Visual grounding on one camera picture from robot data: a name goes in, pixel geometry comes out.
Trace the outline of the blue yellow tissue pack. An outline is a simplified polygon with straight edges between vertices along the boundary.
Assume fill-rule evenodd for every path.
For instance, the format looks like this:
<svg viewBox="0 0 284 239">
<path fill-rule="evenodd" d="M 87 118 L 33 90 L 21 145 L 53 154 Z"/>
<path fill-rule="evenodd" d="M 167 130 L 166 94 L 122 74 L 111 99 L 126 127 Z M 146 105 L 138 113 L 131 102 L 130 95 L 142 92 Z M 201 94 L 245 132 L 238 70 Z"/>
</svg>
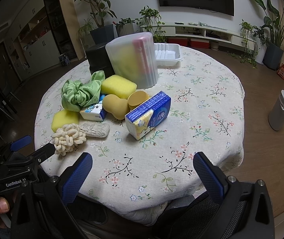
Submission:
<svg viewBox="0 0 284 239">
<path fill-rule="evenodd" d="M 136 140 L 140 140 L 163 122 L 171 108 L 171 97 L 160 91 L 125 115 L 126 127 Z"/>
</svg>

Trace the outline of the floral tablecloth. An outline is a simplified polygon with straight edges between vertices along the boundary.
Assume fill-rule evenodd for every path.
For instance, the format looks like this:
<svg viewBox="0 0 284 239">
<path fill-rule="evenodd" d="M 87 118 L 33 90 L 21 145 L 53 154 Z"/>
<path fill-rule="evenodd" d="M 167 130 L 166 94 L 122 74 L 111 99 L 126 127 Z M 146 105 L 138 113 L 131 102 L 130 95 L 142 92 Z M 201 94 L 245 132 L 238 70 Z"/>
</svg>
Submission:
<svg viewBox="0 0 284 239">
<path fill-rule="evenodd" d="M 198 196 L 203 185 L 193 169 L 193 156 L 203 152 L 223 171 L 244 158 L 244 97 L 239 78 L 210 56 L 181 48 L 182 61 L 158 70 L 158 82 L 147 93 L 171 98 L 168 116 L 155 128 L 137 122 L 140 139 L 126 123 L 107 114 L 106 138 L 89 138 L 75 151 L 54 154 L 41 165 L 60 175 L 83 152 L 93 167 L 80 193 L 119 215 L 150 225 L 174 199 Z"/>
</svg>

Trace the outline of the large yellow rectangular sponge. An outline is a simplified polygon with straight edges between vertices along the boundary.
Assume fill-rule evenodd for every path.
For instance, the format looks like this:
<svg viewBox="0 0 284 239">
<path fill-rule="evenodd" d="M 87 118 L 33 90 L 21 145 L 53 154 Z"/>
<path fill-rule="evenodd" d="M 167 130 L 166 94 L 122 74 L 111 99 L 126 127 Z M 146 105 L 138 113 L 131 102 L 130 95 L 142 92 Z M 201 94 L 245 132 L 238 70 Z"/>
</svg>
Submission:
<svg viewBox="0 0 284 239">
<path fill-rule="evenodd" d="M 102 94 L 114 94 L 121 99 L 127 99 L 137 90 L 137 84 L 119 75 L 106 78 L 101 85 Z"/>
</svg>

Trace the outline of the white TV console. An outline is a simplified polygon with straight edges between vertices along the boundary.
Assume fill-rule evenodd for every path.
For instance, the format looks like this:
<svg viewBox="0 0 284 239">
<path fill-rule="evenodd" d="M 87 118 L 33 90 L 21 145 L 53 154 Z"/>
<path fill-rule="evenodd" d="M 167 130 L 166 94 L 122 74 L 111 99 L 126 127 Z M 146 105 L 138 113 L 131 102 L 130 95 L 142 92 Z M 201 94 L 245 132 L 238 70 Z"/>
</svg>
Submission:
<svg viewBox="0 0 284 239">
<path fill-rule="evenodd" d="M 219 42 L 221 45 L 227 45 L 230 48 L 234 47 L 239 50 L 244 48 L 254 50 L 254 45 L 256 44 L 252 38 L 243 38 L 234 31 L 203 24 L 165 23 L 162 26 L 162 30 L 165 31 L 167 37 L 212 40 Z"/>
</svg>

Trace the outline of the small yellow square sponge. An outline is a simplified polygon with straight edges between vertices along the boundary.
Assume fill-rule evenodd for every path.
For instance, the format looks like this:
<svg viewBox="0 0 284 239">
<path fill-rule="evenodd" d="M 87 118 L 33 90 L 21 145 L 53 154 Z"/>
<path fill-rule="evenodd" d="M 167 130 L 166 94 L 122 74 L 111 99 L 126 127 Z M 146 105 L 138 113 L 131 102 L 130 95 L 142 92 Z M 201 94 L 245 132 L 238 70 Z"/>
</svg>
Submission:
<svg viewBox="0 0 284 239">
<path fill-rule="evenodd" d="M 68 110 L 61 110 L 54 114 L 51 129 L 56 132 L 58 128 L 62 128 L 67 124 L 79 123 L 79 112 L 73 112 Z"/>
</svg>

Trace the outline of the small blue Vinda tissue pack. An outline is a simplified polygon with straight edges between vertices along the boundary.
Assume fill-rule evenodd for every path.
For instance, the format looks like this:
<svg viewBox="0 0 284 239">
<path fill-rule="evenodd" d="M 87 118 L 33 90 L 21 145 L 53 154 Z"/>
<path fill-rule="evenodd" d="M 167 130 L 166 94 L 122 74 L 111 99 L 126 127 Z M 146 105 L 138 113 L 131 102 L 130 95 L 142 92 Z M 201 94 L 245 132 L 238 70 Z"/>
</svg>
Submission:
<svg viewBox="0 0 284 239">
<path fill-rule="evenodd" d="M 82 118 L 89 121 L 104 121 L 106 114 L 107 112 L 103 109 L 102 101 L 89 105 L 88 107 L 84 107 L 80 111 Z"/>
</svg>

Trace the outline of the red storage box left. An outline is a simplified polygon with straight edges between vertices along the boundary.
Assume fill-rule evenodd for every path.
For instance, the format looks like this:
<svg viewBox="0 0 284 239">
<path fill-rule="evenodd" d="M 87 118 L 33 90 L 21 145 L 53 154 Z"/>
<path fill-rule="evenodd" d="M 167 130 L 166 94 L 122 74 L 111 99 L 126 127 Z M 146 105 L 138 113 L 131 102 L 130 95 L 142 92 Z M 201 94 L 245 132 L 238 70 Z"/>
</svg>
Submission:
<svg viewBox="0 0 284 239">
<path fill-rule="evenodd" d="M 179 44 L 181 46 L 188 46 L 188 38 L 185 37 L 169 37 L 167 42 L 171 44 Z"/>
</svg>

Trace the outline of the green satin cloth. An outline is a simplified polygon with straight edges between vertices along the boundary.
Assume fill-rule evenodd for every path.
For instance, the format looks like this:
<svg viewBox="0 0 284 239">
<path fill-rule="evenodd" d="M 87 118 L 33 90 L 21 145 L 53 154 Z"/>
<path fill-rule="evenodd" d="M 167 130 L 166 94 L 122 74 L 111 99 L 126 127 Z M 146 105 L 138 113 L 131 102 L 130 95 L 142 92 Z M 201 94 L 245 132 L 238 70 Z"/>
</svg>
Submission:
<svg viewBox="0 0 284 239">
<path fill-rule="evenodd" d="M 68 79 L 61 89 L 62 107 L 68 111 L 80 112 L 84 107 L 98 103 L 104 80 L 104 71 L 94 72 L 86 84 L 80 80 Z"/>
</svg>

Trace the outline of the white plastic tray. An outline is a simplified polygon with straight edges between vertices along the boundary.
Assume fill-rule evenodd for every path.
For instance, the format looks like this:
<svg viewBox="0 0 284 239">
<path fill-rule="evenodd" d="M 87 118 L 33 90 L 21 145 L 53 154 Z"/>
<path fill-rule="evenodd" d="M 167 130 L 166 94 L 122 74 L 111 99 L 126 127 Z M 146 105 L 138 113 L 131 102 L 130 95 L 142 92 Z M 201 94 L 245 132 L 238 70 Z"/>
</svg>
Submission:
<svg viewBox="0 0 284 239">
<path fill-rule="evenodd" d="M 179 44 L 155 43 L 154 49 L 157 66 L 173 67 L 182 61 Z"/>
</svg>

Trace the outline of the round tan sponge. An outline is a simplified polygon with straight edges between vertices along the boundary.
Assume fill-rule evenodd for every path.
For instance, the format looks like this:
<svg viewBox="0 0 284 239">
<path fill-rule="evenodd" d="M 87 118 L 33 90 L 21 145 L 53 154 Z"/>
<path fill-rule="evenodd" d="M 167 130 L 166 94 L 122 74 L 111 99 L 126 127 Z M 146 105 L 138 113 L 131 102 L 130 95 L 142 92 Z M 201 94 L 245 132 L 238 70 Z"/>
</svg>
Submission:
<svg viewBox="0 0 284 239">
<path fill-rule="evenodd" d="M 133 110 L 148 99 L 149 95 L 145 91 L 135 91 L 128 97 L 128 106 Z"/>
</svg>

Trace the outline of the red sign on floor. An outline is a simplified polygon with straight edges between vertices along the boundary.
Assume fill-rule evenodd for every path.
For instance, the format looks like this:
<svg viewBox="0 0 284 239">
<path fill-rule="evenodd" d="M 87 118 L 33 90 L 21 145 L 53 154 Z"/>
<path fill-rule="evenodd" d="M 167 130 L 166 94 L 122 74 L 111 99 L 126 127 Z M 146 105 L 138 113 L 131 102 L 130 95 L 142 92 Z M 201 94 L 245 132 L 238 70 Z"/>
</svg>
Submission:
<svg viewBox="0 0 284 239">
<path fill-rule="evenodd" d="M 277 74 L 284 80 L 284 64 L 281 64 L 279 69 L 277 70 Z"/>
</svg>

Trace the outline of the tan gourd-shaped sponge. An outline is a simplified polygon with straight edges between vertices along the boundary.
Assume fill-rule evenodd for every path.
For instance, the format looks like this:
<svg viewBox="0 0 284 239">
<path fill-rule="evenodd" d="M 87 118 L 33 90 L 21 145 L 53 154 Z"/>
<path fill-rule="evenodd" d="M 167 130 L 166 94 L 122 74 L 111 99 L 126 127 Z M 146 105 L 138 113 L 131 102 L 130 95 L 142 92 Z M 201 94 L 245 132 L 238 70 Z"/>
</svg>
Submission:
<svg viewBox="0 0 284 239">
<path fill-rule="evenodd" d="M 102 106 L 106 112 L 112 114 L 118 120 L 124 120 L 125 115 L 130 111 L 128 100 L 119 98 L 114 94 L 105 96 L 102 100 Z"/>
</svg>

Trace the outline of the cream chenille noodle pad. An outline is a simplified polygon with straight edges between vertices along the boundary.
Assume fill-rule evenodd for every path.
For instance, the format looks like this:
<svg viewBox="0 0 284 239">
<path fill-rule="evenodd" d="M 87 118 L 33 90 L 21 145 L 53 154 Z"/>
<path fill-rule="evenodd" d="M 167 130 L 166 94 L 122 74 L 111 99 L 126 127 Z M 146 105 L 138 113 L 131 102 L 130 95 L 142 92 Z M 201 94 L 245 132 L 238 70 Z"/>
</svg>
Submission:
<svg viewBox="0 0 284 239">
<path fill-rule="evenodd" d="M 55 154 L 62 157 L 67 153 L 75 151 L 75 148 L 86 142 L 86 140 L 85 132 L 75 123 L 63 125 L 51 135 L 51 141 L 55 147 Z"/>
</svg>

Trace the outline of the white knitted scrubber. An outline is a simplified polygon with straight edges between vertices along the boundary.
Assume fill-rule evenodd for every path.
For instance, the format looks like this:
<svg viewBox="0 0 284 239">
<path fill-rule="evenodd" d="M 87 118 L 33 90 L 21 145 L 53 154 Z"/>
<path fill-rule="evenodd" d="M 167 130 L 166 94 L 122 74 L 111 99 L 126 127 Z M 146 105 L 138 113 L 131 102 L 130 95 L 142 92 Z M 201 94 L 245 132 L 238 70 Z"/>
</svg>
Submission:
<svg viewBox="0 0 284 239">
<path fill-rule="evenodd" d="M 110 131 L 110 125 L 104 122 L 85 122 L 80 125 L 81 131 L 92 138 L 105 138 Z"/>
</svg>

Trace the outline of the trailing green vine plant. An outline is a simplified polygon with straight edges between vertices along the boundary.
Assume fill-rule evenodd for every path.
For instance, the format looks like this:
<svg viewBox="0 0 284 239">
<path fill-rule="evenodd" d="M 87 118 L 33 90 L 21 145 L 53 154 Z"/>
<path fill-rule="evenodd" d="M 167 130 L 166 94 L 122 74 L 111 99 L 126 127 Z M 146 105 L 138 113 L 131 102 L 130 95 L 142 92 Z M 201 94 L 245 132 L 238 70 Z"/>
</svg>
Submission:
<svg viewBox="0 0 284 239">
<path fill-rule="evenodd" d="M 148 5 L 139 12 L 140 17 L 136 18 L 136 24 L 141 32 L 150 32 L 154 43 L 166 43 L 166 31 L 162 28 L 165 23 L 161 20 L 161 15 L 157 9 L 152 9 Z"/>
</svg>

